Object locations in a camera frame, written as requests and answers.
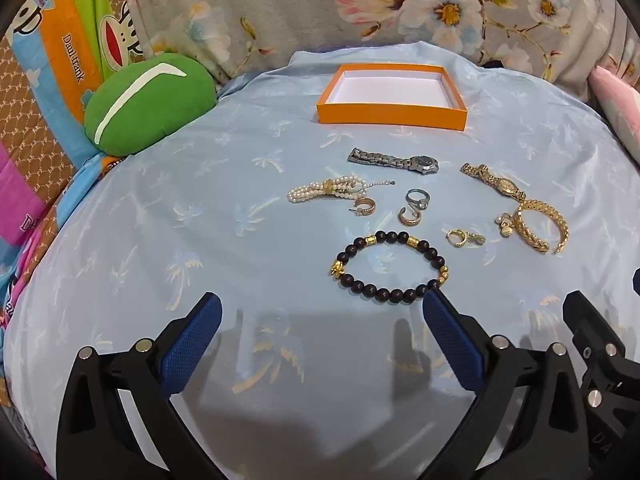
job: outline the fabric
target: fabric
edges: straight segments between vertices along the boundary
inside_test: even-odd
[[[638,82],[638,35],[615,0],[129,0],[147,56],[171,50],[220,84],[284,66],[297,50],[428,41],[501,60],[587,98],[605,56]]]
[[[211,110],[213,79],[200,63],[163,54],[121,70],[92,96],[88,139],[114,156],[140,152]]]
[[[606,68],[597,66],[589,76],[602,110],[620,142],[640,163],[640,94]]]
[[[98,155],[82,124],[103,80],[142,58],[129,14],[126,0],[27,0],[0,41],[0,354],[15,301],[66,220],[62,194],[79,203],[97,161],[98,174],[117,162]],[[108,30],[126,41],[113,48]],[[0,359],[10,408],[5,391]],[[34,447],[15,410],[9,418]]]
[[[442,65],[466,106],[464,132],[319,124],[316,102],[345,62]],[[434,156],[437,174],[347,162],[355,147]],[[494,219],[516,203],[460,172],[485,163],[568,221],[558,255],[539,254]],[[372,216],[338,198],[290,203],[287,191],[355,173],[373,187]],[[471,398],[425,327],[419,303],[380,305],[329,275],[355,237],[403,230],[411,188],[431,195],[415,237],[445,258],[453,305],[488,333],[545,350],[559,340],[584,365],[562,322],[579,289],[638,359],[640,176],[600,117],[538,78],[484,70],[424,43],[296,54],[290,65],[226,94],[201,118],[124,160],[72,213],[32,275],[6,332],[10,394],[55,471],[58,415],[76,352],[129,349],[219,295],[219,335],[172,401],[232,479],[415,480]],[[544,216],[527,225],[555,246]],[[456,249],[451,228],[486,236]],[[365,283],[415,286],[435,277],[405,246],[367,248],[348,263]],[[123,396],[146,456],[148,434]],[[498,442],[490,450],[494,458]]]

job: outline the silver wristwatch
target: silver wristwatch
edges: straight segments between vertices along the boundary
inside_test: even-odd
[[[364,152],[358,148],[351,150],[347,160],[356,164],[370,166],[384,166],[386,168],[398,168],[399,170],[417,171],[423,175],[438,172],[438,161],[432,156],[412,156],[411,158],[397,158],[383,153]]]

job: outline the orange box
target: orange box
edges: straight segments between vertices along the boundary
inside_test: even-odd
[[[344,64],[318,104],[323,124],[405,124],[463,131],[466,107],[441,66]]]

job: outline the bed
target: bed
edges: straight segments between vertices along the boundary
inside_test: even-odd
[[[360,61],[445,66],[469,108],[467,129],[317,124],[315,103],[337,67]],[[230,478],[313,479],[347,470],[352,478],[414,478],[471,398],[414,308],[363,301],[328,276],[335,253],[354,237],[402,228],[396,213],[411,187],[431,194],[415,231],[446,256],[452,272],[444,290],[460,310],[522,345],[568,344],[559,308],[580,289],[638,358],[638,170],[577,98],[420,42],[299,52],[286,67],[240,78],[221,96],[209,114],[94,186],[20,296],[4,366],[12,401],[53,475],[57,417],[78,349],[127,349],[213,290],[225,309],[221,333],[173,401]],[[441,170],[363,169],[346,161],[355,146],[435,156]],[[489,164],[559,209],[571,228],[562,255],[500,238],[494,218],[511,203],[460,173],[464,162]],[[338,199],[286,200],[292,187],[351,173],[396,180],[394,188],[372,190],[378,209],[370,218],[356,218]],[[557,239],[548,222],[530,222]],[[450,247],[444,234],[460,226],[482,232],[487,243]],[[429,267],[410,261],[380,248],[352,265],[366,282],[391,289],[431,277]],[[159,462],[126,403],[146,455]],[[499,450],[495,442],[487,460]]]

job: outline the green pillow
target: green pillow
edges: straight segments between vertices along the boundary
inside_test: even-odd
[[[213,78],[200,63],[162,54],[124,67],[89,99],[84,130],[108,155],[137,153],[211,110]]]

